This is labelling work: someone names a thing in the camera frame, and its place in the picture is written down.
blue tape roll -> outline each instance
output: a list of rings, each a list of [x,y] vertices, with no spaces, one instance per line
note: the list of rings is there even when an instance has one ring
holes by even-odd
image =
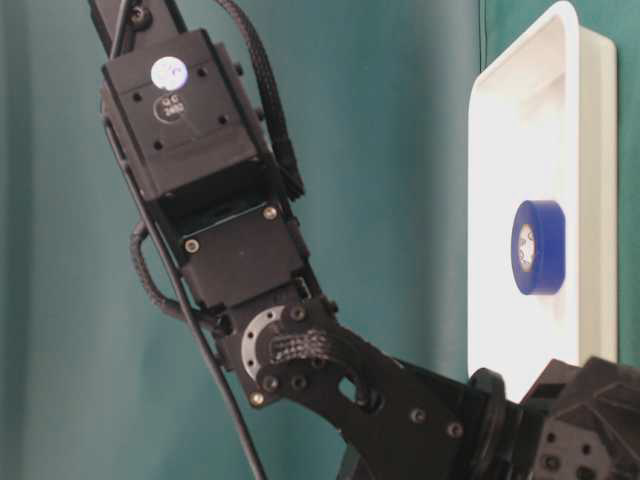
[[[553,295],[565,276],[565,220],[556,202],[526,201],[511,232],[511,267],[525,295]]]

braided cable sleeve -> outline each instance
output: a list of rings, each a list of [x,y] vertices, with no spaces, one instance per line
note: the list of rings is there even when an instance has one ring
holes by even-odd
[[[356,403],[365,406],[371,399],[370,390],[361,373],[361,366],[354,367],[357,352],[324,330],[311,329],[303,334],[284,334],[274,337],[269,344],[272,364],[291,360],[319,359],[345,369],[347,377],[356,387]]]
[[[147,230],[147,227],[144,223],[138,222],[134,227],[129,240],[129,252],[131,254],[133,268],[136,271],[136,274],[140,279],[140,283],[142,284],[142,288],[149,297],[151,303],[158,307],[165,315],[184,322],[185,318],[180,309],[180,304],[175,300],[171,300],[164,296],[153,281],[149,267],[147,267],[147,262],[142,254],[142,244],[148,236],[149,231]],[[198,323],[210,329],[214,336],[224,335],[224,332],[212,326],[214,324],[213,319],[208,315],[201,311],[194,310],[194,316],[198,320]]]
[[[231,16],[247,44],[273,151],[285,173],[287,191],[293,199],[296,199],[304,194],[304,185],[298,171],[293,144],[289,139],[280,93],[267,52],[249,17],[233,0],[215,0],[215,2]]]

hole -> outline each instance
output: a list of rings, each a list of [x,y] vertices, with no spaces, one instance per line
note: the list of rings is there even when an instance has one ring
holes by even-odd
[[[291,387],[297,392],[304,390],[307,388],[307,379],[302,375],[296,375],[291,379]]]
[[[340,393],[344,395],[348,400],[356,403],[356,386],[347,377],[342,377],[340,385],[338,385]]]

white sticker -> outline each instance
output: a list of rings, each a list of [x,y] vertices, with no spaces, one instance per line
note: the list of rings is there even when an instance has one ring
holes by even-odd
[[[187,66],[176,57],[163,57],[151,67],[151,80],[162,90],[178,90],[184,87],[188,79]]]

circular label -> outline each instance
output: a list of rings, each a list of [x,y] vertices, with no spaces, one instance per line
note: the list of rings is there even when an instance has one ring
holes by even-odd
[[[178,90],[184,87],[188,79],[187,66],[176,57],[163,57],[151,67],[151,81],[162,90]]]
[[[522,270],[528,272],[533,266],[533,260],[536,256],[536,237],[533,234],[531,225],[525,223],[520,229],[518,235],[518,258]]]
[[[172,93],[158,98],[153,109],[158,120],[164,123],[173,123],[180,120],[185,106],[180,95]]]

